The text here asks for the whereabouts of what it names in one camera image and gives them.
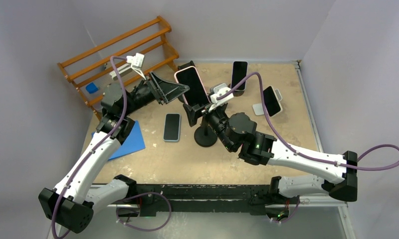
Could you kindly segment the pink case phone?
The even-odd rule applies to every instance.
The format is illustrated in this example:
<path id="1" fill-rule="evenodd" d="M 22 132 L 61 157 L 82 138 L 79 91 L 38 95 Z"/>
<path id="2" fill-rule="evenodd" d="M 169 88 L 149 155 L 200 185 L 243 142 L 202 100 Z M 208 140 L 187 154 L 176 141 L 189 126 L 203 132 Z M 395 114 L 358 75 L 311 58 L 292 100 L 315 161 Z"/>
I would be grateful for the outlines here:
<path id="1" fill-rule="evenodd" d="M 177 71 L 174 74 L 174 78 L 177 83 L 190 87 L 190 90 L 183 95 L 186 104 L 190 106 L 196 104 L 203 106 L 210 103 L 205 87 L 195 66 L 189 66 Z"/>

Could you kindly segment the light blue case phone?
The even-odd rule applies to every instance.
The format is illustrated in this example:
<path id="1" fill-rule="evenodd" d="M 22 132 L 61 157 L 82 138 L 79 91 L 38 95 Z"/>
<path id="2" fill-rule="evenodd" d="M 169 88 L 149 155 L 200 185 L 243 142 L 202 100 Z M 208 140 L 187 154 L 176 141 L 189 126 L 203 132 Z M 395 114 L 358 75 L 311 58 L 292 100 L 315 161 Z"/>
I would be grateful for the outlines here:
<path id="1" fill-rule="evenodd" d="M 166 114 L 164 123 L 163 140 L 166 142 L 178 142 L 180 140 L 181 115 Z"/>

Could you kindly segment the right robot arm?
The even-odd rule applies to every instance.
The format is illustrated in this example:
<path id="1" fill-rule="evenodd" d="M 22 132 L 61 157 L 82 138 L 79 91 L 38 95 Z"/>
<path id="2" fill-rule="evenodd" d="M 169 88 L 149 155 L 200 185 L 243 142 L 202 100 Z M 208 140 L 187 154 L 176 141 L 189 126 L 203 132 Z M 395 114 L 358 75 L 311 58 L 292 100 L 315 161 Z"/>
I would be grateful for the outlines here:
<path id="1" fill-rule="evenodd" d="M 245 113 L 228 117 L 226 106 L 209 111 L 209 106 L 183 105 L 190 126 L 202 118 L 194 139 L 202 147 L 210 147 L 218 140 L 229 152 L 238 152 L 238 157 L 251 165 L 288 167 L 306 172 L 295 177 L 276 176 L 271 179 L 269 199 L 275 203 L 285 198 L 307 194 L 326 194 L 345 202 L 357 201 L 357 154 L 324 154 L 288 143 L 280 138 L 256 130 L 257 124 Z"/>

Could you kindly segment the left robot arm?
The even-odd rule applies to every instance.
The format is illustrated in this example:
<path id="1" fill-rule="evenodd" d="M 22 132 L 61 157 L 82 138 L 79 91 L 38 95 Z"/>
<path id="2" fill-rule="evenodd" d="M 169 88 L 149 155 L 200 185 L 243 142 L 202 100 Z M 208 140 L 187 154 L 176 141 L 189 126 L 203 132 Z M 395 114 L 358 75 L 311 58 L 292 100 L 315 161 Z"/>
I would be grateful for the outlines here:
<path id="1" fill-rule="evenodd" d="M 53 189 L 44 188 L 38 199 L 45 216 L 51 221 L 54 238 L 56 226 L 67 232 L 80 233 L 95 213 L 116 201 L 130 204 L 139 197 L 137 183 L 123 175 L 97 189 L 92 183 L 110 157 L 122 146 L 134 128 L 129 115 L 157 101 L 168 104 L 189 90 L 184 84 L 169 82 L 149 73 L 131 92 L 123 82 L 109 84 L 104 90 L 102 117 L 89 146 L 76 164 Z"/>

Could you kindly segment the black phone on round stand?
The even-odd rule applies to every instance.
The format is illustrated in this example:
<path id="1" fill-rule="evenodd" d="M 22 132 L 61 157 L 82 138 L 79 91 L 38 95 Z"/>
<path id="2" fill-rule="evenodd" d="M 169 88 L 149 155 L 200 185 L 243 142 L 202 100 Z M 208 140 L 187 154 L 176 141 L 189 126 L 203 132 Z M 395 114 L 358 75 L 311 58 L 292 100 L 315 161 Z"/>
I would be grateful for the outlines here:
<path id="1" fill-rule="evenodd" d="M 231 85 L 236 86 L 247 75 L 248 62 L 234 61 L 232 64 Z"/>

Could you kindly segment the silver phone stand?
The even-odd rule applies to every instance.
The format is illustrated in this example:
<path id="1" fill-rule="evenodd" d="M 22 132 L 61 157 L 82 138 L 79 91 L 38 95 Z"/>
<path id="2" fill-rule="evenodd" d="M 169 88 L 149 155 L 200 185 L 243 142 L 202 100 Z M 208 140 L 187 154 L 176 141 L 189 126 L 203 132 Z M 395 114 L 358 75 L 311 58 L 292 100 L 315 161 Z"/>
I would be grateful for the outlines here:
<path id="1" fill-rule="evenodd" d="M 275 90 L 276 90 L 276 94 L 277 94 L 278 99 L 279 99 L 280 104 L 281 104 L 281 100 L 282 100 L 281 93 L 280 93 L 280 91 L 279 91 L 278 89 L 275 89 Z M 254 105 L 252 106 L 252 108 L 253 108 L 254 114 L 255 114 L 256 116 L 264 115 L 264 108 L 263 108 L 263 106 L 262 106 L 261 103 L 254 104 Z"/>

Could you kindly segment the black phone on silver stand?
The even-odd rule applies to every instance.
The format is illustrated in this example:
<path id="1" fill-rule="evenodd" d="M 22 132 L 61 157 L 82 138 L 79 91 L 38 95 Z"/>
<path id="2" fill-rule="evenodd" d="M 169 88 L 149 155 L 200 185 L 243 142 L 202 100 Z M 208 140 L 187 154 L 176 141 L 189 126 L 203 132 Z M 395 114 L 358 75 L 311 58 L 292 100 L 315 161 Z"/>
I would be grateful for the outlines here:
<path id="1" fill-rule="evenodd" d="M 282 105 L 280 104 L 280 101 L 276 94 L 276 90 L 272 86 L 268 86 L 263 91 L 263 96 L 264 96 L 264 104 L 269 117 L 273 117 L 283 110 Z"/>

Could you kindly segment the blue mat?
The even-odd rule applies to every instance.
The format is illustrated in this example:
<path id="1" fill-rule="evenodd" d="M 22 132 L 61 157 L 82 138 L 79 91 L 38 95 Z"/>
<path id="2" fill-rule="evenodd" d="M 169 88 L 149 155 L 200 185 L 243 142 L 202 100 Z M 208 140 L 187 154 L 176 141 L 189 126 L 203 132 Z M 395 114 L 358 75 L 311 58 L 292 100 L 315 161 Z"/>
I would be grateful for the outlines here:
<path id="1" fill-rule="evenodd" d="M 136 120 L 131 133 L 109 161 L 144 150 L 146 148 L 139 122 Z"/>

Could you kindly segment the orange wooden rack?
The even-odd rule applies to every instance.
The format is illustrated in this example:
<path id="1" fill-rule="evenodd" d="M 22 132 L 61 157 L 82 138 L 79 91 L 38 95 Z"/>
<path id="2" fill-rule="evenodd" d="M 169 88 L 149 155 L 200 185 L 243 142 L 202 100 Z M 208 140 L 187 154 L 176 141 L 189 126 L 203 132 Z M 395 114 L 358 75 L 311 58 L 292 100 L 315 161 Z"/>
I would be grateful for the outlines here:
<path id="1" fill-rule="evenodd" d="M 101 67 L 104 66 L 107 62 L 110 60 L 110 56 L 104 57 L 100 60 L 95 61 L 93 64 L 78 70 L 76 73 L 70 74 L 66 70 L 67 67 L 85 59 L 88 58 L 89 56 L 99 53 L 101 50 L 110 47 L 130 36 L 133 36 L 135 34 L 138 34 L 154 25 L 158 26 L 158 30 L 155 31 L 154 33 L 146 36 L 145 38 L 142 38 L 141 40 L 136 41 L 135 43 L 122 48 L 121 50 L 113 53 L 113 56 L 125 56 L 129 52 L 136 50 L 139 47 L 142 47 L 143 49 L 140 51 L 141 54 L 145 55 L 159 47 L 163 49 L 164 53 L 164 60 L 152 65 L 151 67 L 147 68 L 143 72 L 148 74 L 152 71 L 155 71 L 164 65 L 168 65 L 174 72 L 178 70 L 175 60 L 179 58 L 179 53 L 177 50 L 170 44 L 170 42 L 167 39 L 167 33 L 170 33 L 172 31 L 171 25 L 161 16 L 157 16 L 155 19 L 144 23 L 130 31 L 127 31 L 117 37 L 114 37 L 84 53 L 81 53 L 73 58 L 70 58 L 64 62 L 59 62 L 57 64 L 58 68 L 62 72 L 64 78 L 73 85 L 73 87 L 76 89 L 76 91 L 79 93 L 81 96 L 83 102 L 85 105 L 91 109 L 94 113 L 94 115 L 97 117 L 97 119 L 101 118 L 101 113 L 100 111 L 97 111 L 94 107 L 95 104 L 99 103 L 102 100 L 102 96 L 98 96 L 90 100 L 88 96 L 83 93 L 83 87 L 94 82 L 95 80 L 99 79 L 100 77 L 103 77 L 109 73 L 112 72 L 113 68 L 112 67 L 107 67 L 104 70 L 101 70 L 99 73 L 94 74 L 91 77 L 88 77 L 87 79 L 77 83 L 76 80 L 80 78 L 81 76 Z"/>

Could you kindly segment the blue cube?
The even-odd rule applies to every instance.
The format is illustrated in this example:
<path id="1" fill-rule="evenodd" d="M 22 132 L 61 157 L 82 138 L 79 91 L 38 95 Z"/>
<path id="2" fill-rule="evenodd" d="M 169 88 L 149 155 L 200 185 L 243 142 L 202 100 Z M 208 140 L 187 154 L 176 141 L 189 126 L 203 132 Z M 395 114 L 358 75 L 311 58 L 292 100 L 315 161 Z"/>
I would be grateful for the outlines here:
<path id="1" fill-rule="evenodd" d="M 94 82 L 87 84 L 85 86 L 85 89 L 89 94 L 94 94 L 95 92 L 97 92 L 99 90 L 99 88 L 97 87 L 97 85 Z"/>

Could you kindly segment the black base frame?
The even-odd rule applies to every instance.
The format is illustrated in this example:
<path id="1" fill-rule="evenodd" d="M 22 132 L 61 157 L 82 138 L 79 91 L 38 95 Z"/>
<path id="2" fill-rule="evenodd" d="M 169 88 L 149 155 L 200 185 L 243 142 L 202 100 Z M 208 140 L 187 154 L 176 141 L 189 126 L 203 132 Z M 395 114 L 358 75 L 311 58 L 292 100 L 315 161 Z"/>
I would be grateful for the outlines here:
<path id="1" fill-rule="evenodd" d="M 296 205 L 298 196 L 287 198 L 271 185 L 195 185 L 195 184 L 138 184 L 130 193 L 139 199 L 121 199 L 118 204 L 133 204 L 142 217 L 153 217 L 157 212 L 190 213 L 249 213 L 253 216 L 288 214 L 289 206 Z M 268 207 L 279 205 L 277 213 Z"/>

